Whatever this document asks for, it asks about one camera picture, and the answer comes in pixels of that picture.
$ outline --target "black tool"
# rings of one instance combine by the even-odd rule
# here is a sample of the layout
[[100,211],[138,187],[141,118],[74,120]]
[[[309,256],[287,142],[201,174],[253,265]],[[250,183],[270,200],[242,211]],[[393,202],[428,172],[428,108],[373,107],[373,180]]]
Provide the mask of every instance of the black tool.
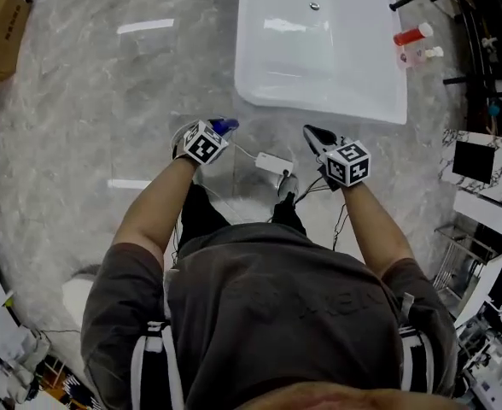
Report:
[[398,0],[395,3],[391,3],[389,5],[389,8],[395,12],[397,9],[399,9],[399,8],[405,6],[406,4],[413,2],[413,1],[414,0]]

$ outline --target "gray marble tile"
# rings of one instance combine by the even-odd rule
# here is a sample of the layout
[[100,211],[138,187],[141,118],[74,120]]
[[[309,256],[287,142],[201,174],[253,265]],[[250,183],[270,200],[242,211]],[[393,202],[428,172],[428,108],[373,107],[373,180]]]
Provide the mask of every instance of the gray marble tile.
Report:
[[[194,118],[237,117],[233,141],[293,160],[303,189],[317,176],[301,135],[305,123],[359,138],[373,156],[368,181],[432,275],[443,244],[435,227],[451,219],[454,188],[437,166],[445,127],[458,127],[462,88],[457,28],[427,0],[403,9],[403,24],[427,20],[442,60],[409,71],[405,126],[279,108],[256,108],[235,93],[238,0],[36,0],[17,73],[0,84],[0,266],[27,325],[74,327],[61,286],[101,260],[137,196],[107,181],[152,179],[171,159],[172,134]],[[172,27],[117,34],[119,26],[174,19]],[[267,220],[277,178],[231,146],[201,180],[232,222]],[[310,238],[332,247],[341,197],[311,194],[297,211]],[[359,256],[347,223],[337,250]],[[52,335],[54,349],[82,375],[79,336]]]

